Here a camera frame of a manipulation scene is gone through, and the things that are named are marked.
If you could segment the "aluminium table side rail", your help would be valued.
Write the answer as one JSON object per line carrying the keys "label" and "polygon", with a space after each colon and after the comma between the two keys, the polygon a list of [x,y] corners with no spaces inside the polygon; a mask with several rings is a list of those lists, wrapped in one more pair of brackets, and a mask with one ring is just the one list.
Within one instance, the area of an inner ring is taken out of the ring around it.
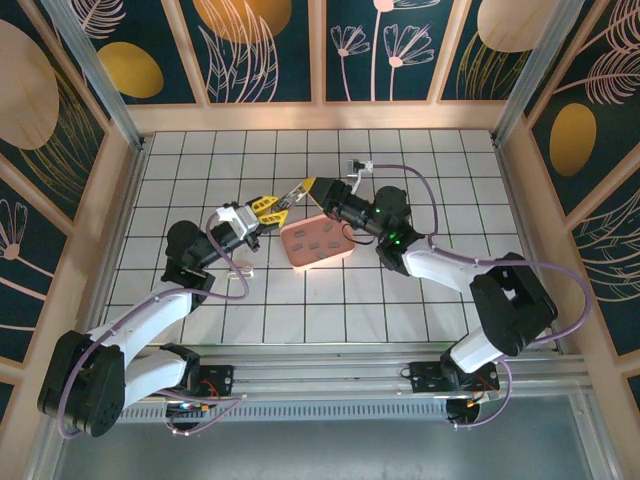
{"label": "aluminium table side rail", "polygon": [[86,319],[83,323],[85,330],[91,330],[102,324],[104,309],[111,295],[117,266],[119,265],[121,248],[125,243],[127,228],[132,217],[136,192],[149,155],[151,140],[148,136],[143,136],[141,140],[140,150],[124,170],[124,179],[116,189],[115,199],[113,200],[115,213],[107,230],[104,257],[97,272]]}
{"label": "aluminium table side rail", "polygon": [[511,139],[499,153],[526,237],[526,256],[555,263],[551,248],[558,244],[560,211],[544,162],[528,140]]}

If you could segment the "aluminium frame post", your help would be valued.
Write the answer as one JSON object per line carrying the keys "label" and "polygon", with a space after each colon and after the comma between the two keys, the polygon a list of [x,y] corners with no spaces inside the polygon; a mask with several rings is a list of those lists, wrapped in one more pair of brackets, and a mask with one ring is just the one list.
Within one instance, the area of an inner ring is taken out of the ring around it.
{"label": "aluminium frame post", "polygon": [[125,138],[127,144],[137,153],[143,150],[143,140],[135,126],[127,107],[107,74],[91,40],[83,31],[75,13],[66,0],[41,0],[52,22],[58,27],[62,38],[73,53],[94,87],[111,119]]}
{"label": "aluminium frame post", "polygon": [[493,142],[497,149],[503,148],[509,140],[524,108],[542,82],[575,24],[583,4],[584,0],[556,0],[550,18],[517,78],[493,131]]}

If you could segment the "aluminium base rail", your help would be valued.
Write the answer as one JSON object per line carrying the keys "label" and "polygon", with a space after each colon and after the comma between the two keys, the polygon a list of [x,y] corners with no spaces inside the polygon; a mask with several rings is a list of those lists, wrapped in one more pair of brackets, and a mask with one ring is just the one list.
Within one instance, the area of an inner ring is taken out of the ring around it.
{"label": "aluminium base rail", "polygon": [[[437,361],[441,344],[300,344],[192,349],[203,366],[234,367],[232,393],[249,401],[406,398],[406,367]],[[579,355],[525,353],[508,362],[517,397],[591,393]]]}

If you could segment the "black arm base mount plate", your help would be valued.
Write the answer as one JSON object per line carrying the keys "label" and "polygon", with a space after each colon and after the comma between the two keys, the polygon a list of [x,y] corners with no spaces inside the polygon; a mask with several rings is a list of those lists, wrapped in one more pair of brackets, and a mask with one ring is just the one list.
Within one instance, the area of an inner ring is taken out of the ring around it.
{"label": "black arm base mount plate", "polygon": [[234,385],[232,365],[202,365],[199,369],[197,395],[200,397],[230,397]]}
{"label": "black arm base mount plate", "polygon": [[408,364],[409,380],[414,394],[439,393],[449,390],[439,362],[411,362]]}

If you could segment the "pink plastic tray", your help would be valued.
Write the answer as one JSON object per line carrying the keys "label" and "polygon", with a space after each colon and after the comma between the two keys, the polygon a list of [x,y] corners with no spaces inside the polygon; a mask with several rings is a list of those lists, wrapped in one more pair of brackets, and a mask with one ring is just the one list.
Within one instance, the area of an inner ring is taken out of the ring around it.
{"label": "pink plastic tray", "polygon": [[[333,224],[333,228],[329,232],[323,231],[326,224]],[[306,230],[306,235],[296,237],[294,232],[299,229]],[[352,234],[352,229],[347,223],[332,220],[325,215],[318,215],[284,226],[280,230],[280,239],[292,268],[296,272],[305,272],[314,268],[326,267],[350,256],[355,250],[356,244],[353,240],[348,239],[346,234]],[[330,249],[327,247],[329,242],[338,242],[339,247]],[[303,248],[293,251],[291,247],[296,243],[301,243]],[[320,247],[311,250],[309,248],[311,243],[319,243]],[[324,259],[316,258],[317,252],[323,252],[327,257]]]}

